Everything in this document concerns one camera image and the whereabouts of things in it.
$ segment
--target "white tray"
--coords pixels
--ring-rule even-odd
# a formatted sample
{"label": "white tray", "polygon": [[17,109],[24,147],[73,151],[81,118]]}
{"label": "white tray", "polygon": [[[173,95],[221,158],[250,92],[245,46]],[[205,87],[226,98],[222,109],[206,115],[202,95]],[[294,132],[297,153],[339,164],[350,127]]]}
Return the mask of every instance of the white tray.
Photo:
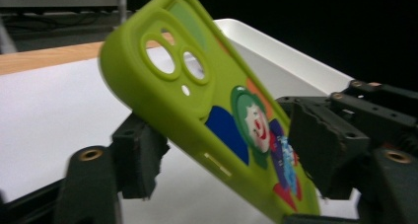
{"label": "white tray", "polygon": [[[235,20],[215,23],[273,97],[321,96],[351,79]],[[0,189],[14,200],[65,176],[77,150],[107,146],[128,117],[96,59],[0,76]],[[124,223],[270,223],[175,146],[149,201],[122,200]],[[326,215],[355,217],[352,203],[321,202]]]}

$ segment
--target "black background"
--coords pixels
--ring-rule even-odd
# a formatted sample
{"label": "black background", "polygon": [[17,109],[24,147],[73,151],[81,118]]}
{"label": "black background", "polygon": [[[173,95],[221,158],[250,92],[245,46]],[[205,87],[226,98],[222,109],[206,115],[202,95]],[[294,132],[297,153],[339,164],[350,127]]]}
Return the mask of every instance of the black background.
{"label": "black background", "polygon": [[418,91],[418,0],[199,0],[365,82]]}

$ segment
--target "wooden surface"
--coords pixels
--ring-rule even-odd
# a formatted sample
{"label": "wooden surface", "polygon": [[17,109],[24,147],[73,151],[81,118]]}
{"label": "wooden surface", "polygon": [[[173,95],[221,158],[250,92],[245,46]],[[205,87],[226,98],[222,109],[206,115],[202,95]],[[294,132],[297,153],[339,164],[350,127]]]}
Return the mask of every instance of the wooden surface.
{"label": "wooden surface", "polygon": [[[165,34],[168,41],[173,37]],[[0,54],[0,75],[38,69],[47,66],[81,61],[99,56],[102,42],[76,44],[70,46]],[[147,47],[156,47],[156,42],[149,42]]]}

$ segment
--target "phone case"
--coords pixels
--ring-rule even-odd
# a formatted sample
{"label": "phone case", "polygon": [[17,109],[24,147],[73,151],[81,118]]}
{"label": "phone case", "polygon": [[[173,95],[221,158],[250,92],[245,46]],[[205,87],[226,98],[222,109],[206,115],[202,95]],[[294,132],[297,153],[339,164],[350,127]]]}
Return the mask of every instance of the phone case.
{"label": "phone case", "polygon": [[198,0],[152,0],[106,39],[100,65],[135,114],[273,221],[319,214],[289,118]]}

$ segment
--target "cartoon face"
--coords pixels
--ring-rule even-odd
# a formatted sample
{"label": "cartoon face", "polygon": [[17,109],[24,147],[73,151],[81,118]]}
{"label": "cartoon face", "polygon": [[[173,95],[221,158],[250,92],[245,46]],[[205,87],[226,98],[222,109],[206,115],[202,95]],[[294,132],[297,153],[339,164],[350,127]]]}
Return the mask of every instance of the cartoon face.
{"label": "cartoon face", "polygon": [[251,137],[254,145],[261,152],[267,152],[270,141],[270,129],[267,118],[258,105],[252,104],[246,108],[245,122],[249,137]]}

